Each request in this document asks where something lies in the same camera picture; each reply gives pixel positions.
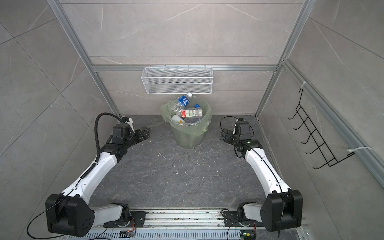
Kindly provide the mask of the clear bottle yellow label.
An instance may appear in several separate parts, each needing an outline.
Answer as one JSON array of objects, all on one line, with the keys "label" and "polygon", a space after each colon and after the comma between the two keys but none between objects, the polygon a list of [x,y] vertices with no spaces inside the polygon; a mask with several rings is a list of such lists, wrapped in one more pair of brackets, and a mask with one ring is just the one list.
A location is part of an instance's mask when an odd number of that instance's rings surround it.
[{"label": "clear bottle yellow label", "polygon": [[185,124],[186,123],[185,120],[178,115],[172,116],[172,120],[178,124]]}]

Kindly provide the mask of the purple Ganten water bottle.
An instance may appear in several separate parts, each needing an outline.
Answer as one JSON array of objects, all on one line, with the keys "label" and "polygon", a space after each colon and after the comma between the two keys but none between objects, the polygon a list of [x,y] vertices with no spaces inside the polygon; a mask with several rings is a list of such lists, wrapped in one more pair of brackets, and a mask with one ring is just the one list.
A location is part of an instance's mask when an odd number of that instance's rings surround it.
[{"label": "purple Ganten water bottle", "polygon": [[194,124],[194,123],[197,123],[201,120],[202,120],[202,118],[185,118],[185,123],[186,124]]}]

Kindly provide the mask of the small bottle green red label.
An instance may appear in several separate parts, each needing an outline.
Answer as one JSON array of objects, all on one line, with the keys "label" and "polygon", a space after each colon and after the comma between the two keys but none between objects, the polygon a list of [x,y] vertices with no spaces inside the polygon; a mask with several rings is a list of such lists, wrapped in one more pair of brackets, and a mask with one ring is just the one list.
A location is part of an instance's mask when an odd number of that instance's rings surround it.
[{"label": "small bottle green red label", "polygon": [[187,118],[202,118],[203,110],[201,108],[185,109],[181,112],[181,117]]}]

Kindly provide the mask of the small bottle blue label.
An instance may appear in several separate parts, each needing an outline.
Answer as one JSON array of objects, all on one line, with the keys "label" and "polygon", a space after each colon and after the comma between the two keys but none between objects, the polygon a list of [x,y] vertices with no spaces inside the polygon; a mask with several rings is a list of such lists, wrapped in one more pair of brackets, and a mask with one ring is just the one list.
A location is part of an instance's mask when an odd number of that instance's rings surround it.
[{"label": "small bottle blue label", "polygon": [[175,103],[171,106],[171,110],[175,113],[175,115],[180,115],[181,112],[189,105],[190,98],[193,95],[191,93],[187,93],[186,95],[182,95],[179,97]]}]

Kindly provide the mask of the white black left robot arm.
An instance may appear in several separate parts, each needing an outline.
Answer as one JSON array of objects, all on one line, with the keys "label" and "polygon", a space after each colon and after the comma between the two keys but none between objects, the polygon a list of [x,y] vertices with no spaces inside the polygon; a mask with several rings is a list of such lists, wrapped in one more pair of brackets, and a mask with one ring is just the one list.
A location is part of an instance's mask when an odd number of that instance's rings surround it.
[{"label": "white black left robot arm", "polygon": [[85,236],[91,228],[125,227],[132,223],[127,204],[111,203],[91,208],[89,202],[97,186],[107,173],[117,165],[128,149],[150,138],[147,127],[132,130],[132,124],[117,124],[108,143],[100,150],[99,157],[60,194],[52,194],[46,200],[48,231],[53,234],[76,237]]}]

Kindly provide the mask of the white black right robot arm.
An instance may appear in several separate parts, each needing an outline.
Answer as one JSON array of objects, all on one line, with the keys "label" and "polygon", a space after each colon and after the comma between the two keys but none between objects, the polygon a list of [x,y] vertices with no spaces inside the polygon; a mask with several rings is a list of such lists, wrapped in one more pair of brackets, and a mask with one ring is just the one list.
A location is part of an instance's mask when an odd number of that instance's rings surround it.
[{"label": "white black right robot arm", "polygon": [[298,228],[302,225],[303,196],[284,182],[268,160],[254,130],[244,118],[237,118],[234,129],[222,129],[221,141],[234,146],[237,158],[252,167],[266,199],[262,205],[242,203],[238,207],[239,224],[262,224],[268,232]]}]

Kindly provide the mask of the grey mesh waste bin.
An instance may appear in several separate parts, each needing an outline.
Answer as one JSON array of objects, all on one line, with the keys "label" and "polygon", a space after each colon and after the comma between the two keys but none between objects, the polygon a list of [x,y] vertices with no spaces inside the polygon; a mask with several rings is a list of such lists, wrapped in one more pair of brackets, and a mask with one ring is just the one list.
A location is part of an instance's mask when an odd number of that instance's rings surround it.
[{"label": "grey mesh waste bin", "polygon": [[203,142],[204,134],[199,136],[191,135],[172,127],[173,137],[175,142],[182,148],[195,148]]}]

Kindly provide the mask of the green plastic bin liner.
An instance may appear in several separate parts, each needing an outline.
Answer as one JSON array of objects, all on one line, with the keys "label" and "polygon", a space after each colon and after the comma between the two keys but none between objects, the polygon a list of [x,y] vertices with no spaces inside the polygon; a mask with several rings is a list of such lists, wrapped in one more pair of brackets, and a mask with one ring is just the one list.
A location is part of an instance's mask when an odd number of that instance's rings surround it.
[{"label": "green plastic bin liner", "polygon": [[182,131],[191,135],[199,136],[201,134],[204,134],[208,130],[208,126],[212,120],[213,111],[210,105],[202,98],[192,96],[190,98],[189,105],[185,109],[195,108],[195,104],[198,104],[200,108],[203,110],[202,120],[194,124],[186,124],[186,123],[178,124],[172,120],[172,116],[174,116],[175,113],[171,110],[171,106],[175,103],[175,101],[178,98],[179,97],[173,98],[168,103],[161,106],[161,115],[164,121],[169,123],[171,127],[174,127],[179,131]]}]

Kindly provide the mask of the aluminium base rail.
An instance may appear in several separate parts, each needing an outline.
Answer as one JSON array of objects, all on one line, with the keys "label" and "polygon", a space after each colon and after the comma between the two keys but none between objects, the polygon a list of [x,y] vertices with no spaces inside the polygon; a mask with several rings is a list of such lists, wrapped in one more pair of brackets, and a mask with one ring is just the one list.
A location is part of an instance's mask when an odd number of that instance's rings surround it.
[{"label": "aluminium base rail", "polygon": [[235,210],[137,210],[136,223],[124,228],[97,226],[84,240],[310,240],[301,227],[268,232],[258,222],[240,222]]}]

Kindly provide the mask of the aluminium frame rail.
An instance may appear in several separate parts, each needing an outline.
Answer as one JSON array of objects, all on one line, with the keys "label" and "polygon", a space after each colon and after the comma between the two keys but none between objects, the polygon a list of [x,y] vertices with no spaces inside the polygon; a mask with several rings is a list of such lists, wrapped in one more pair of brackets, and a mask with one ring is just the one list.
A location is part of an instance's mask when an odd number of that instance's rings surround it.
[{"label": "aluminium frame rail", "polygon": [[94,70],[92,61],[87,54],[84,46],[82,45],[76,31],[74,30],[67,14],[65,13],[60,1],[57,0],[47,0],[49,6],[51,7],[52,11],[56,15],[59,23],[63,27],[66,35],[68,36],[70,42],[72,43],[73,47],[75,48],[76,52],[78,53],[80,59],[84,63],[86,69],[88,70],[89,74],[91,75],[92,79],[94,80],[95,84],[101,91],[103,97],[105,98],[107,104],[111,108],[113,114],[117,116],[121,116],[115,102],[113,101],[111,95],[109,94],[109,91],[107,90],[106,86],[104,85],[101,77],[99,76],[98,72]]}]

